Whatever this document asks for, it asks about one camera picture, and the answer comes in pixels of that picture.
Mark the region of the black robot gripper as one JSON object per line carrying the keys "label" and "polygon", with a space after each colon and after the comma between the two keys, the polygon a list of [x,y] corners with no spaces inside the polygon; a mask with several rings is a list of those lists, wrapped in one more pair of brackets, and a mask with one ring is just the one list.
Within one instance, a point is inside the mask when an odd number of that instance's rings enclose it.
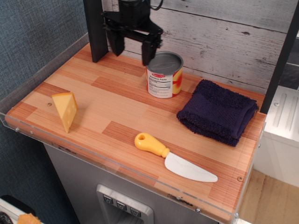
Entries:
{"label": "black robot gripper", "polygon": [[160,5],[153,8],[149,0],[120,0],[119,11],[104,11],[104,29],[112,49],[119,56],[125,49],[124,38],[142,42],[142,63],[149,65],[155,57],[157,48],[161,47],[162,28],[150,19],[150,11],[159,10]]}

